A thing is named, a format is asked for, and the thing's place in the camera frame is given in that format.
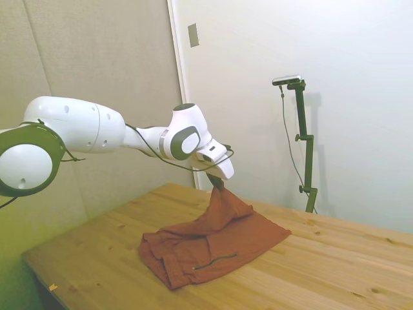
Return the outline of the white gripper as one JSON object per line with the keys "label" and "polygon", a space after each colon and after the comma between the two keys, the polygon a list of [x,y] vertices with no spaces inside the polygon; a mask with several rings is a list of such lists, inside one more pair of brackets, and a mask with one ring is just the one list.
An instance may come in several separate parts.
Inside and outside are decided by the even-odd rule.
{"label": "white gripper", "polygon": [[223,180],[229,180],[234,175],[234,168],[227,152],[228,149],[224,145],[213,139],[193,153],[193,168],[206,172],[210,183],[219,190],[224,189]]}

